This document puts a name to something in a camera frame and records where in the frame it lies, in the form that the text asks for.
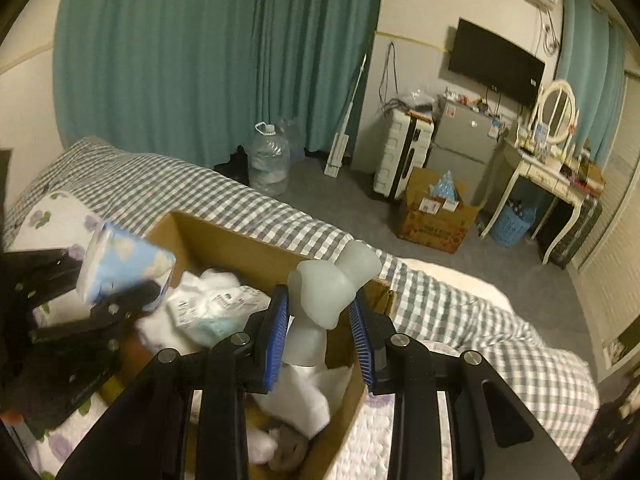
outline white suitcase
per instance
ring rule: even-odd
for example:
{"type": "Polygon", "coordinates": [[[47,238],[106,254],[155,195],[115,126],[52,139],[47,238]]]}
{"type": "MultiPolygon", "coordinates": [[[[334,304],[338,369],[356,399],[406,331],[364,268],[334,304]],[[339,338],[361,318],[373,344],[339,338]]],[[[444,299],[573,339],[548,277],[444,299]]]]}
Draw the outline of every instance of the white suitcase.
{"type": "Polygon", "coordinates": [[[389,115],[389,134],[373,183],[373,191],[399,198],[414,167],[421,168],[433,135],[433,120],[395,108],[389,115]]]}

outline sticker label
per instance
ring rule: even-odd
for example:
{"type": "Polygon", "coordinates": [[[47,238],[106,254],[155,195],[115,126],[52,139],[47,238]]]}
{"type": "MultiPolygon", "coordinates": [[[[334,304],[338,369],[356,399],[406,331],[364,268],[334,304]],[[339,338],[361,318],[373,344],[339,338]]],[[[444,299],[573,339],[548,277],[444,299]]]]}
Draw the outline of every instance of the sticker label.
{"type": "Polygon", "coordinates": [[[435,215],[440,210],[440,202],[429,198],[423,198],[418,209],[423,213],[435,215]]]}
{"type": "Polygon", "coordinates": [[[495,140],[498,138],[498,134],[500,134],[500,121],[493,120],[489,128],[488,137],[495,140]]]}
{"type": "Polygon", "coordinates": [[[445,200],[444,204],[442,205],[442,208],[444,209],[444,211],[451,211],[452,213],[456,210],[457,207],[458,207],[457,200],[445,200]]]}

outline blue plastic bag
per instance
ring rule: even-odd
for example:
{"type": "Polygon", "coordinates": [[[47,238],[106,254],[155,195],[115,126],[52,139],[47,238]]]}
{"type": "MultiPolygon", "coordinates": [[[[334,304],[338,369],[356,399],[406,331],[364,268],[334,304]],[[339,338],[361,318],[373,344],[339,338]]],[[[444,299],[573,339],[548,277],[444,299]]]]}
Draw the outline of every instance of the blue plastic bag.
{"type": "Polygon", "coordinates": [[[433,186],[429,186],[431,195],[439,196],[445,200],[451,200],[453,202],[458,201],[458,194],[456,192],[456,185],[453,183],[453,175],[450,171],[447,171],[440,177],[438,183],[433,186]]]}

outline gingham bedsheet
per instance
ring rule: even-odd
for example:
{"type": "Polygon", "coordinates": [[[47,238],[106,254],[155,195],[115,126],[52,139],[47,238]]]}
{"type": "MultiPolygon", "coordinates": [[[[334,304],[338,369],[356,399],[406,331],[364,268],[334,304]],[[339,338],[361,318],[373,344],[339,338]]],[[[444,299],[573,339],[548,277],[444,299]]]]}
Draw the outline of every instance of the gingham bedsheet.
{"type": "MultiPolygon", "coordinates": [[[[88,137],[60,155],[9,208],[5,247],[30,209],[54,190],[72,193],[105,220],[140,235],[168,211],[182,210],[314,258],[335,259],[352,238],[215,171],[167,156],[134,155],[88,137]]],[[[398,295],[396,329],[459,351],[480,351],[572,459],[598,408],[586,363],[548,348],[519,317],[377,253],[380,277],[398,295]]]]}

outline blue basket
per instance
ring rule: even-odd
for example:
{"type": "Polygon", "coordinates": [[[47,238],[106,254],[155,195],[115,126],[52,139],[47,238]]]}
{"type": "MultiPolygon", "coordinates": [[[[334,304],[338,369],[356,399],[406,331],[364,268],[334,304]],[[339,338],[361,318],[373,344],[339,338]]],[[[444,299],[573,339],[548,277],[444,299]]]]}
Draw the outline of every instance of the blue basket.
{"type": "Polygon", "coordinates": [[[519,218],[510,207],[502,208],[489,234],[503,247],[515,245],[526,233],[536,219],[536,210],[524,210],[524,218],[519,218]]]}

